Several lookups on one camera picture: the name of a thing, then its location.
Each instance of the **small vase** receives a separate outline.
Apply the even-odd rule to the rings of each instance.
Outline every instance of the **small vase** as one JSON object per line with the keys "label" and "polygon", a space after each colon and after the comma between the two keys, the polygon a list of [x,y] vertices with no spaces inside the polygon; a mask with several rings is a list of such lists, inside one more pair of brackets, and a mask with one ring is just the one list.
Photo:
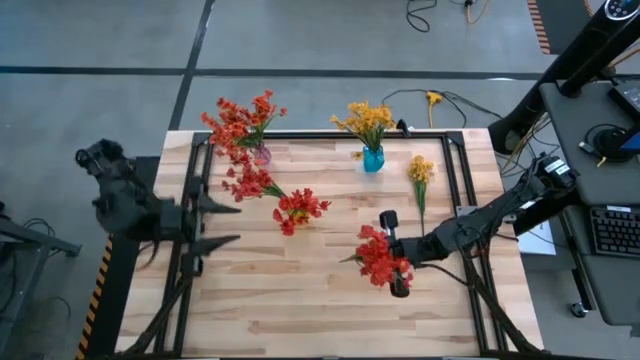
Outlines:
{"label": "small vase", "polygon": [[253,149],[253,156],[256,158],[256,164],[268,165],[271,162],[271,151],[261,143]]}
{"label": "small vase", "polygon": [[364,154],[364,171],[377,172],[382,168],[382,165],[384,165],[384,149],[382,146],[380,146],[376,152],[371,151],[368,146],[365,146],[362,152]]}

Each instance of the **concrete floor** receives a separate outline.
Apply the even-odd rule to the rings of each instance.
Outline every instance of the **concrete floor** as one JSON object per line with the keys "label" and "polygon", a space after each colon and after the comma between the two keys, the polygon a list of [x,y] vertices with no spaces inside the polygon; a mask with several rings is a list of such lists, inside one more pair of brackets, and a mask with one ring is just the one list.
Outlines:
{"label": "concrete floor", "polygon": [[[184,68],[204,4],[4,0],[0,66]],[[459,6],[441,0],[425,12],[432,27],[428,34],[406,24],[404,9],[400,0],[217,0],[198,68],[421,70],[459,72],[458,79],[196,77],[180,129],[203,129],[199,114],[214,111],[219,96],[243,102],[265,88],[290,109],[274,129],[331,128],[328,117],[343,115],[349,102],[375,103],[406,88],[453,91],[506,114],[533,82],[472,80],[471,73],[464,79],[464,73],[539,73],[553,61],[538,47],[524,0],[493,0],[473,27]],[[622,70],[637,73],[640,57]],[[48,263],[27,319],[12,339],[13,358],[40,352],[46,359],[69,359],[77,348],[105,234],[90,206],[95,180],[75,165],[75,150],[111,138],[130,156],[159,154],[180,83],[180,76],[0,75],[0,199],[17,221],[43,217],[59,237],[83,244],[80,257],[56,256]],[[396,118],[427,126],[421,95],[399,94],[389,104]],[[468,127],[493,121],[463,109]],[[437,127],[461,125],[446,104],[435,108],[434,117]],[[556,141],[551,127],[540,138]],[[506,179],[505,186],[512,181]],[[527,277],[549,350],[637,358],[640,340],[629,339],[628,328],[605,325],[597,312],[579,320],[566,311],[565,305],[577,300],[569,272],[527,270]],[[53,296],[70,303],[68,320]]]}

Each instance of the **wooden tabletop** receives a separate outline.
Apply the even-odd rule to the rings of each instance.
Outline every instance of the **wooden tabletop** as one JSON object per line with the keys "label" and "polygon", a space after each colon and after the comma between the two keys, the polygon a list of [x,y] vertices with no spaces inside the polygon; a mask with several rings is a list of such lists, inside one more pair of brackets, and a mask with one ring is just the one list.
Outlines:
{"label": "wooden tabletop", "polygon": [[[486,129],[461,131],[478,202],[484,205],[503,192],[489,134]],[[158,196],[180,199],[192,135],[191,131],[167,134],[155,183]],[[212,197],[243,212],[206,216],[205,236],[242,238],[205,259],[204,274],[195,280],[191,296],[184,356],[478,354],[465,287],[435,269],[422,269],[415,273],[411,295],[398,299],[388,288],[375,288],[360,277],[355,263],[338,263],[362,242],[356,237],[360,226],[377,227],[383,210],[398,213],[399,237],[419,235],[419,215],[407,176],[414,155],[435,163],[427,190],[425,230],[453,216],[440,141],[384,140],[386,163],[376,174],[364,173],[361,161],[352,158],[362,150],[356,140],[273,140],[267,146],[273,155],[268,169],[286,193],[310,187],[320,200],[332,204],[322,218],[312,219],[292,237],[283,236],[272,219],[277,200],[265,197],[236,204],[221,191],[228,165],[214,158]],[[466,199],[458,156],[453,155],[458,187]],[[506,226],[501,232],[513,235]],[[160,307],[170,252],[170,244],[162,245],[155,262],[134,273],[118,350],[135,341]],[[148,256],[143,252],[137,266]],[[529,341],[541,347],[517,243],[493,239],[491,261],[501,305]],[[464,278],[458,254],[440,265]],[[175,314],[177,306],[167,346],[173,341]],[[486,307],[483,316],[495,348]]]}

